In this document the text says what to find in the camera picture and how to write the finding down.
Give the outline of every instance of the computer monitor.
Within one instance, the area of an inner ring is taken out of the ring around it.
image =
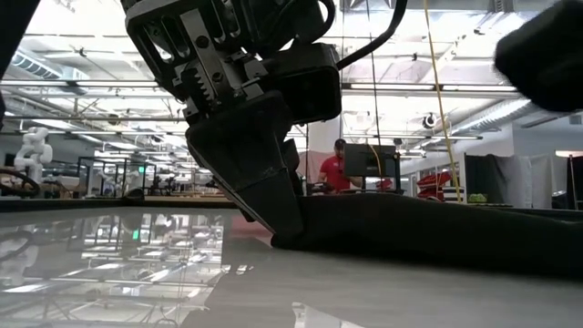
[[[395,146],[346,144],[344,145],[344,175],[347,177],[394,178],[395,188],[399,190],[401,188],[399,153]]]

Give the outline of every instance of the ceiling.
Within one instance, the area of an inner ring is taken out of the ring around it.
[[[347,56],[381,34],[388,25],[394,1],[336,0],[337,15],[321,42],[334,44]],[[343,83],[433,84],[431,51],[427,38],[422,1],[410,1],[409,10],[395,36],[372,56],[347,67]],[[434,0],[430,25],[435,43],[439,82],[449,85],[494,85],[506,82],[492,66],[496,42],[520,27],[551,1],[515,0],[515,12],[492,13],[492,1]],[[118,0],[43,0],[26,31],[19,51],[62,74],[75,74],[88,80],[152,80],[153,76],[125,30],[125,16]],[[38,78],[22,68],[11,67],[5,78]],[[176,132],[172,145],[184,149],[181,133],[188,125],[175,121],[184,107],[159,88],[90,88],[77,97],[58,88],[27,87],[22,91],[64,109],[76,116],[128,116],[165,119],[158,122],[69,122],[82,128],[117,131]],[[371,90],[343,97],[343,133],[376,134],[378,113],[381,133],[431,133],[421,122],[429,113],[437,114],[435,97],[375,97]],[[496,102],[490,98],[444,98],[444,112],[467,118]],[[304,145],[305,127],[291,132],[298,145]],[[125,138],[139,143],[148,138]],[[142,143],[141,147],[153,146]]]

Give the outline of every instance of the white pillar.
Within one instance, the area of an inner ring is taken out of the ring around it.
[[[311,123],[309,126],[308,150],[323,153],[334,152],[334,141],[342,134],[340,115],[325,122]]]

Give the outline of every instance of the person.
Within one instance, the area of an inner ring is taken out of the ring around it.
[[[334,156],[328,158],[320,167],[318,182],[327,182],[334,188],[334,193],[341,190],[348,190],[352,183],[356,187],[363,185],[362,178],[344,176],[344,145],[346,141],[342,138],[334,142]]]

